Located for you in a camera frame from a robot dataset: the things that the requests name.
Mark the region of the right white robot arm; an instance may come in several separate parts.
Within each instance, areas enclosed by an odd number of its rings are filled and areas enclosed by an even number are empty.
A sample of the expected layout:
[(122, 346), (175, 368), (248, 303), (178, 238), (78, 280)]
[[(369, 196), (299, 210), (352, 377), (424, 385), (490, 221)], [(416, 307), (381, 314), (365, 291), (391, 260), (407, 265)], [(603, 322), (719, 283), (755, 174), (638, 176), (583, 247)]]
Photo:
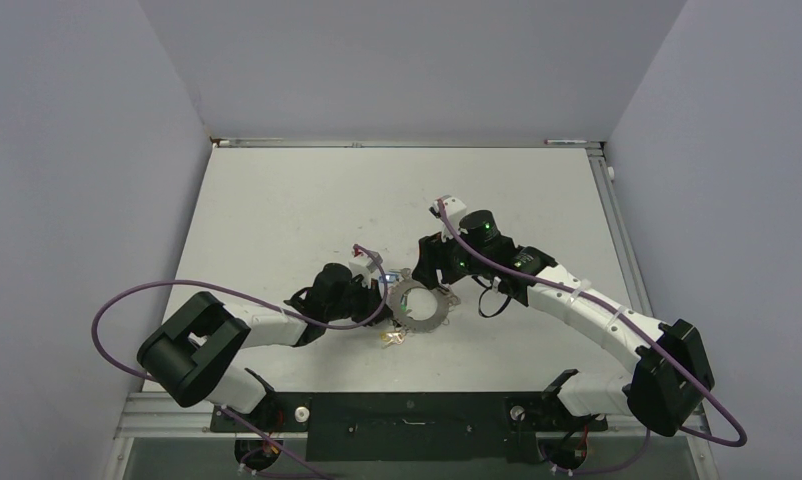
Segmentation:
[(608, 379), (575, 373), (544, 397), (542, 414), (556, 428), (579, 417), (620, 414), (670, 437), (715, 385), (698, 329), (642, 315), (601, 294), (532, 246), (518, 246), (491, 228), (484, 239), (441, 233), (418, 241), (414, 280), (427, 288), (466, 277), (491, 280), (521, 305), (551, 315), (592, 340), (630, 373)]

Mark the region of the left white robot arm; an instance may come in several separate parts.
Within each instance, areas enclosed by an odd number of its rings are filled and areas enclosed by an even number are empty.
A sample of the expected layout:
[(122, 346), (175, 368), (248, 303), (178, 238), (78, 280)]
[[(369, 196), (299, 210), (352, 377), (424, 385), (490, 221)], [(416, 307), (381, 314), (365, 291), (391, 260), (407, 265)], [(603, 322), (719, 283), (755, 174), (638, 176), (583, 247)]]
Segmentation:
[(303, 347), (334, 322), (371, 326), (391, 317), (386, 287), (372, 268), (329, 263), (283, 308), (226, 303), (199, 291), (141, 345), (137, 360), (182, 407), (223, 405), (251, 430), (273, 421), (273, 389), (256, 372), (235, 364), (237, 354), (260, 346)]

